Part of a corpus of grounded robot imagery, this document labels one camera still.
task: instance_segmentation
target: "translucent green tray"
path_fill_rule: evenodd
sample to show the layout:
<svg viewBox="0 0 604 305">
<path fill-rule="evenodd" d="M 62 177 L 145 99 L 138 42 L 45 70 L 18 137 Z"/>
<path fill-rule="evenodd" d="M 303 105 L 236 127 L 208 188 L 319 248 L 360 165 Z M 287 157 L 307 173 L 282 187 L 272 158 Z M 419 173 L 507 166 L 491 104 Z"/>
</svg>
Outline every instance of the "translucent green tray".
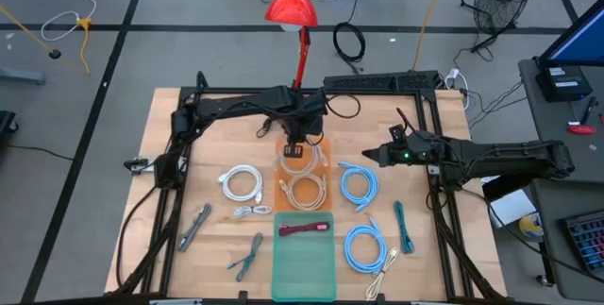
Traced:
<svg viewBox="0 0 604 305">
<path fill-rule="evenodd" d="M 326 231 L 299 232 L 280 237 L 282 224 L 307 225 L 318 221 L 331 224 Z M 273 245 L 274 301 L 321 301 L 336 298 L 335 243 L 331 212 L 278 212 L 275 215 Z"/>
</svg>

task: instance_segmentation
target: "keyboard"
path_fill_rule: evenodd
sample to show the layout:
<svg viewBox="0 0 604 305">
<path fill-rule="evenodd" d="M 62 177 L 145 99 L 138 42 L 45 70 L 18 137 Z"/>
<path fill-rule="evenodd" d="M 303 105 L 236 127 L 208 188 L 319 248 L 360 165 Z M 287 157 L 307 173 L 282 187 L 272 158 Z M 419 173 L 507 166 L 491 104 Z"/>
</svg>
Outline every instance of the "keyboard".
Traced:
<svg viewBox="0 0 604 305">
<path fill-rule="evenodd" d="M 436 70 L 352 76 L 329 76 L 323 85 L 329 90 L 359 90 L 408 92 L 419 89 L 436 89 L 441 80 Z"/>
<path fill-rule="evenodd" d="M 604 271 L 604 210 L 561 220 L 583 270 Z"/>
</svg>

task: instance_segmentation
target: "white cable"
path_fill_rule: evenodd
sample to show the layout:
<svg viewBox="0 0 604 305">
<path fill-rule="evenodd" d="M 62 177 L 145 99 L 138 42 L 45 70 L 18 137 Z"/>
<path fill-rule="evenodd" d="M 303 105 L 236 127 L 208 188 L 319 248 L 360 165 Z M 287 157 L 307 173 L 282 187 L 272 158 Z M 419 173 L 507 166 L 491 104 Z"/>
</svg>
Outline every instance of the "white cable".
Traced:
<svg viewBox="0 0 604 305">
<path fill-rule="evenodd" d="M 464 88 L 466 91 L 468 91 L 468 89 L 469 89 L 469 88 L 468 88 L 468 81 L 465 79 L 465 76 L 463 76 L 463 75 L 461 74 L 460 70 L 459 70 L 459 69 L 455 69 L 455 68 L 451 69 L 451 71 L 449 72 L 449 75 L 447 75 L 447 76 L 445 77 L 445 87 L 446 87 L 448 90 L 453 89 L 453 87 L 455 86 L 455 79 L 456 79 L 458 76 L 459 76 L 459 77 L 461 77 L 461 80 L 463 81 L 463 88 Z M 449 84 L 448 84 L 448 80 L 449 80 L 449 79 L 453 79 L 453 84 L 451 84 L 450 86 L 449 86 Z M 463 106 L 463 109 L 464 109 L 464 110 L 467 110 L 469 106 L 470 106 L 470 98 L 469 98 L 468 96 L 465 96 L 465 105 Z"/>
<path fill-rule="evenodd" d="M 250 194 L 239 196 L 233 194 L 230 191 L 230 188 L 228 188 L 228 181 L 235 174 L 241 172 L 247 172 L 253 175 L 254 178 L 256 178 L 256 187 L 254 187 L 254 190 L 252 190 Z M 257 204 L 260 204 L 260 202 L 262 201 L 262 175 L 260 174 L 260 171 L 258 169 L 249 164 L 239 164 L 234 166 L 226 174 L 223 174 L 218 178 L 218 183 L 221 183 L 223 185 L 223 193 L 225 194 L 225 196 L 233 201 L 243 202 L 251 199 L 254 196 L 256 197 L 255 200 Z"/>
<path fill-rule="evenodd" d="M 311 202 L 298 202 L 298 200 L 296 200 L 294 197 L 294 186 L 299 180 L 303 178 L 307 178 L 314 181 L 314 183 L 316 183 L 319 187 L 319 193 L 317 197 Z M 279 186 L 281 186 L 281 190 L 285 192 L 285 195 L 287 196 L 288 201 L 290 201 L 290 204 L 295 208 L 299 209 L 300 211 L 314 211 L 321 207 L 321 205 L 323 205 L 327 198 L 327 181 L 325 175 L 323 175 L 323 179 L 320 179 L 313 174 L 308 174 L 305 176 L 296 175 L 292 176 L 292 178 L 290 178 L 290 182 L 287 184 L 285 183 L 285 181 L 280 180 Z"/>
<path fill-rule="evenodd" d="M 91 11 L 91 13 L 88 15 L 88 17 L 86 17 L 86 18 L 91 18 L 91 17 L 92 17 L 92 15 L 94 14 L 94 12 L 96 11 L 96 1 L 95 1 L 95 0 L 90 0 L 90 1 L 92 2 L 92 11 Z M 48 37 L 46 37 L 46 35 L 44 34 L 44 30 L 45 30 L 45 29 L 48 27 L 48 25 L 50 25 L 50 24 L 52 24 L 53 22 L 55 22 L 55 21 L 56 21 L 58 18 L 63 17 L 63 16 L 65 16 L 65 15 L 69 15 L 69 14 L 73 14 L 73 15 L 75 16 L 75 25 L 74 25 L 74 27 L 72 27 L 72 28 L 71 28 L 71 29 L 69 29 L 67 32 L 65 32 L 64 34 L 62 34 L 62 35 L 60 35 L 60 36 L 58 36 L 58 37 L 56 37 L 56 38 L 48 38 Z M 55 16 L 55 17 L 53 17 L 53 18 L 49 19 L 48 21 L 46 21 L 46 23 L 44 23 L 44 24 L 42 25 L 42 28 L 40 29 L 40 33 L 41 33 L 41 35 L 42 35 L 42 38 L 43 38 L 45 41 L 48 41 L 48 42 L 54 42 L 54 41 L 58 41 L 58 40 L 60 40 L 60 39 L 64 38 L 65 36 L 69 35 L 70 33 L 72 33 L 72 32 L 73 32 L 73 31 L 74 31 L 74 30 L 77 28 L 77 22 L 78 22 L 79 20 L 80 20 L 80 18 L 79 18 L 79 14 L 78 14 L 77 12 L 75 12 L 75 11 L 65 11 L 65 12 L 62 12 L 62 13 L 58 14 L 57 16 Z"/>
<path fill-rule="evenodd" d="M 235 213 L 233 215 L 235 216 L 235 219 L 239 219 L 251 213 L 266 215 L 270 214 L 272 211 L 273 209 L 270 206 L 241 206 L 235 207 Z"/>
<path fill-rule="evenodd" d="M 314 167 L 317 165 L 317 162 L 320 160 L 324 166 L 327 166 L 327 158 L 325 154 L 323 154 L 323 150 L 321 150 L 320 145 L 311 145 L 312 148 L 312 156 L 310 157 L 309 164 L 301 170 L 294 170 L 290 168 L 285 162 L 285 156 L 283 155 L 283 151 L 281 151 L 281 155 L 279 156 L 279 161 L 283 169 L 288 172 L 291 176 L 305 176 L 310 174 Z"/>
<path fill-rule="evenodd" d="M 374 282 L 372 282 L 371 285 L 369 285 L 369 287 L 367 287 L 367 290 L 365 291 L 367 301 L 376 300 L 376 298 L 378 297 L 379 288 L 381 287 L 381 281 L 384 279 L 384 275 L 386 274 L 386 271 L 388 271 L 388 267 L 390 267 L 390 265 L 394 263 L 397 257 L 398 249 L 396 247 L 391 248 L 390 252 L 388 253 L 388 258 L 386 258 L 386 262 L 381 267 L 381 271 L 379 271 L 379 274 L 377 275 Z"/>
</svg>

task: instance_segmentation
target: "wooden table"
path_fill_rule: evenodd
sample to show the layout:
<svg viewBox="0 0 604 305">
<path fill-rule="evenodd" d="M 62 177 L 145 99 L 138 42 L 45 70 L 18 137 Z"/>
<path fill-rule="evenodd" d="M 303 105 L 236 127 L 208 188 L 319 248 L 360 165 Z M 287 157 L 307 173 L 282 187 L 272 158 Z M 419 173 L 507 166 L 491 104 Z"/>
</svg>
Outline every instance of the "wooden table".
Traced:
<svg viewBox="0 0 604 305">
<path fill-rule="evenodd" d="M 156 89 L 141 145 L 141 155 L 157 156 L 166 145 L 170 135 L 170 113 L 176 109 L 179 89 Z M 207 95 L 210 98 L 225 95 Z M 444 134 L 457 138 L 468 138 L 469 130 L 462 109 L 461 95 L 454 91 L 439 91 L 438 109 Z M 396 107 L 406 112 L 410 121 L 418 127 L 414 99 L 409 96 L 360 95 L 361 114 L 354 120 L 345 120 L 330 114 L 325 117 L 325 133 L 331 140 L 331 185 L 332 211 L 336 221 L 336 276 L 338 299 L 364 299 L 364 291 L 372 282 L 370 275 L 354 271 L 344 257 L 345 235 L 358 224 L 369 224 L 374 217 L 386 239 L 388 247 L 400 247 L 399 229 L 394 217 L 393 202 L 400 200 L 405 208 L 406 224 L 415 245 L 415 253 L 400 254 L 388 270 L 381 292 L 387 300 L 445 300 L 445 287 L 441 259 L 436 241 L 432 212 L 425 204 L 428 192 L 426 168 L 404 166 L 378 168 L 377 164 L 361 155 L 363 149 L 375 148 L 391 140 L 388 127 L 401 123 Z M 339 97 L 331 103 L 333 109 L 342 114 L 354 112 L 352 99 Z M 431 125 L 429 108 L 426 117 Z M 189 167 L 187 188 L 179 223 L 179 233 L 191 224 L 200 208 L 209 202 L 212 214 L 199 230 L 185 253 L 176 252 L 169 297 L 228 297 L 236 298 L 239 291 L 246 290 L 250 298 L 271 298 L 273 215 L 248 215 L 235 220 L 233 211 L 241 203 L 231 201 L 222 194 L 216 179 L 241 163 L 256 166 L 264 178 L 262 204 L 272 204 L 274 197 L 275 140 L 283 136 L 275 127 L 269 134 L 256 138 L 256 131 L 264 116 L 249 116 L 222 120 L 210 127 L 193 145 L 192 163 Z M 354 212 L 356 206 L 340 193 L 339 183 L 343 168 L 337 162 L 349 161 L 374 168 L 378 175 L 380 190 L 373 203 L 362 212 Z M 231 180 L 235 194 L 247 193 L 255 181 L 247 174 Z M 132 179 L 125 215 L 153 185 L 152 175 L 141 175 Z M 364 194 L 366 182 L 362 178 L 349 180 L 350 190 Z M 480 192 L 477 181 L 466 188 Z M 125 278 L 139 263 L 149 245 L 151 228 L 158 202 L 157 192 L 135 213 L 126 231 L 122 276 Z M 458 194 L 458 209 L 465 248 L 481 273 L 501 294 L 506 294 L 501 267 L 495 249 L 486 206 L 470 195 Z M 227 270 L 227 265 L 238 261 L 249 253 L 253 236 L 261 232 L 264 242 L 243 282 L 236 282 L 238 268 Z M 371 262 L 378 252 L 378 245 L 370 237 L 361 236 L 353 245 L 355 257 L 362 262 Z M 456 280 L 457 295 L 462 295 L 459 267 L 455 256 L 451 267 Z M 157 290 L 163 264 L 163 254 L 156 260 L 156 273 L 152 290 Z M 115 262 L 111 264 L 106 289 L 117 287 Z"/>
</svg>

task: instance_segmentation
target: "red object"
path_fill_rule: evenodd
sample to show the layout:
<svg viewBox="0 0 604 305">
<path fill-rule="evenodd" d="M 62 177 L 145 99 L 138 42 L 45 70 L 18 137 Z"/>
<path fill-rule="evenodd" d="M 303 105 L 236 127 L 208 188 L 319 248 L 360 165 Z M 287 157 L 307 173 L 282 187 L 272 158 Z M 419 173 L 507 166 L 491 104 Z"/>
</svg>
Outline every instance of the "red object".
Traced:
<svg viewBox="0 0 604 305">
<path fill-rule="evenodd" d="M 590 126 L 568 126 L 568 131 L 577 135 L 592 135 L 596 129 Z"/>
<path fill-rule="evenodd" d="M 329 224 L 328 221 L 316 222 L 316 223 L 312 223 L 312 224 L 308 224 L 308 225 L 301 225 L 301 226 L 281 225 L 279 227 L 279 236 L 286 236 L 286 235 L 294 234 L 297 232 L 309 231 L 309 230 L 324 231 L 324 230 L 329 230 L 330 228 L 331 228 L 331 225 Z"/>
<path fill-rule="evenodd" d="M 317 26 L 317 13 L 310 0 L 274 0 L 266 10 L 264 18 L 268 21 L 302 25 L 300 30 L 300 61 L 295 77 L 294 89 L 302 85 L 302 76 L 306 67 L 306 58 L 309 53 L 310 35 L 307 26 Z"/>
</svg>

